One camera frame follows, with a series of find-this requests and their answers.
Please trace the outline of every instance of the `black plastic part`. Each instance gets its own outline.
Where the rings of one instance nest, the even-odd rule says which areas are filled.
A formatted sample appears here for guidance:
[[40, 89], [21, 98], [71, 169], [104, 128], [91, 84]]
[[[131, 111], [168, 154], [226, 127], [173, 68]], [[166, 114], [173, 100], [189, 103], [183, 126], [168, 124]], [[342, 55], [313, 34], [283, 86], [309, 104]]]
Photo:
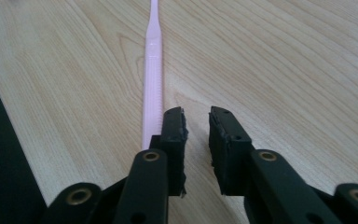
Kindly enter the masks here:
[[273, 223], [341, 223], [280, 154], [259, 149], [251, 157], [252, 179]]
[[333, 200], [333, 210], [343, 223], [358, 223], [358, 184], [339, 185]]
[[168, 157], [169, 195], [181, 196], [185, 190], [185, 145], [188, 131], [186, 118], [181, 107], [170, 109], [164, 113], [160, 148]]
[[45, 201], [0, 100], [0, 223], [36, 223]]
[[101, 189], [90, 183], [74, 184], [63, 190], [40, 221], [41, 224], [88, 223], [101, 199]]
[[209, 123], [209, 148], [220, 191], [225, 195], [243, 196], [249, 187], [247, 158], [255, 150], [252, 139], [224, 108], [212, 106]]
[[121, 194], [114, 224], [168, 221], [167, 156], [158, 149], [138, 153]]
[[95, 212], [89, 219], [89, 223], [108, 224], [112, 223], [115, 217], [118, 201], [126, 184], [127, 177], [118, 181], [116, 184], [105, 189]]

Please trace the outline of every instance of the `wood grain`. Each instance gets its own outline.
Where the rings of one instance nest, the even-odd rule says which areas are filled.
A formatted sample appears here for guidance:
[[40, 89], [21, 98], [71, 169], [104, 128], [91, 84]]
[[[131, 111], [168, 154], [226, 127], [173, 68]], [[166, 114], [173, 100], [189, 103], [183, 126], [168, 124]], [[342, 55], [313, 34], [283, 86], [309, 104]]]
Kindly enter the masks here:
[[[48, 203], [130, 170], [149, 4], [0, 0], [0, 96]], [[358, 183], [358, 1], [160, 0], [160, 22], [164, 107], [182, 106], [190, 131], [170, 223], [247, 223], [210, 166], [211, 105], [312, 186]]]

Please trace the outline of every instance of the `toothbrush handle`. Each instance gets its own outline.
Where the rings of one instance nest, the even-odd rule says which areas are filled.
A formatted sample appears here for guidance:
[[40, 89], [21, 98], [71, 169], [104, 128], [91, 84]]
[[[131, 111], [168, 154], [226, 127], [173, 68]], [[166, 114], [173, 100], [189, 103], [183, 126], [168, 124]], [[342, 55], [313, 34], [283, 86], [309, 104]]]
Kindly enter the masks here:
[[146, 39], [144, 77], [144, 117], [142, 149], [149, 149], [152, 135], [162, 127], [162, 41], [160, 36]]

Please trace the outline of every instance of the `pink toothbrush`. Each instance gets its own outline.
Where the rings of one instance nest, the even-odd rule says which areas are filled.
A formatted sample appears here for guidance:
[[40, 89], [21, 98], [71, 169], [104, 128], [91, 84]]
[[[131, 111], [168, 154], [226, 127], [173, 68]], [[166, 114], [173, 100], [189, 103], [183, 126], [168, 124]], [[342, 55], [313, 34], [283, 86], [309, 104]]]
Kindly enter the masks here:
[[162, 36], [158, 22], [158, 0], [151, 0], [146, 32], [144, 76], [144, 120], [142, 150], [149, 149], [152, 135], [162, 126]]

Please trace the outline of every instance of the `table surface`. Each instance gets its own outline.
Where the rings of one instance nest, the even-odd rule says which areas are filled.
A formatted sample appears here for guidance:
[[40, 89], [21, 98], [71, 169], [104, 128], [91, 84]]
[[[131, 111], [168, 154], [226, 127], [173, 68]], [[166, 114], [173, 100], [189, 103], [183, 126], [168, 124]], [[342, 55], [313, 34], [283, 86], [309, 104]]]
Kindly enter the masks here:
[[[141, 148], [147, 0], [0, 0], [0, 96], [47, 203], [103, 189]], [[160, 0], [164, 108], [184, 108], [170, 223], [247, 223], [208, 148], [211, 105], [312, 186], [358, 183], [358, 1]]]

